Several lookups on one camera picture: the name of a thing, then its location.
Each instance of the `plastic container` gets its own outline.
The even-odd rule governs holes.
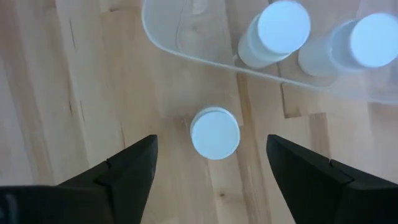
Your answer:
[[[299,49],[308,39],[310,30],[310,17],[301,4],[275,2],[250,23],[239,40],[238,54],[247,66],[264,68]]]
[[[353,75],[391,63],[398,56],[397,40],[398,19],[371,14],[307,42],[300,49],[298,63],[313,76]]]
[[[350,20],[376,12],[398,13],[396,0],[299,0],[311,18],[308,41],[323,37]],[[253,69],[238,57],[239,39],[267,6],[263,0],[144,0],[142,22],[159,48],[197,62],[246,72],[304,88],[381,103],[398,104],[398,62],[356,75],[307,75],[298,51],[278,62],[280,69]]]
[[[201,110],[192,120],[193,147],[207,159],[224,159],[239,146],[239,124],[226,109],[217,106]]]

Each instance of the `white cap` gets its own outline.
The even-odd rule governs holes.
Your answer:
[[[299,49],[311,31],[310,16],[294,1],[277,1],[260,15],[257,23],[262,44],[277,54],[290,54]]]
[[[354,59],[364,67],[387,65],[398,56],[398,20],[387,13],[361,19],[350,35]]]
[[[239,124],[226,109],[205,108],[192,121],[191,139],[193,146],[203,157],[224,159],[239,145]]]

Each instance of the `clear plastic tray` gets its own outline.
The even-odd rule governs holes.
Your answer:
[[[397,15],[398,0],[300,0],[311,17],[311,38],[375,12]],[[350,98],[398,104],[398,60],[377,70],[343,77],[311,77],[297,64],[297,52],[279,69],[248,68],[237,56],[238,40],[264,0],[144,0],[142,22],[148,38],[175,55]]]

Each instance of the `white cylinder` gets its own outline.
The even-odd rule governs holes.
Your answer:
[[[212,106],[201,110],[190,128],[194,148],[213,160],[230,156],[240,142],[239,124],[226,109]]]
[[[349,75],[387,65],[398,56],[398,21],[378,13],[348,21],[324,37],[308,41],[298,64],[312,76]]]
[[[310,27],[310,17],[301,4],[272,3],[252,20],[239,40],[238,54],[249,67],[266,67],[299,49],[310,34]]]

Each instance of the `wooden surface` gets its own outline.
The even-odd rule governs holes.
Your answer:
[[[148,134],[159,135],[159,158],[142,223],[293,223],[268,134],[398,182],[398,108],[167,54],[142,30],[140,5],[0,0],[0,185],[60,183]],[[241,125],[222,161],[190,142],[191,119],[209,105]]]

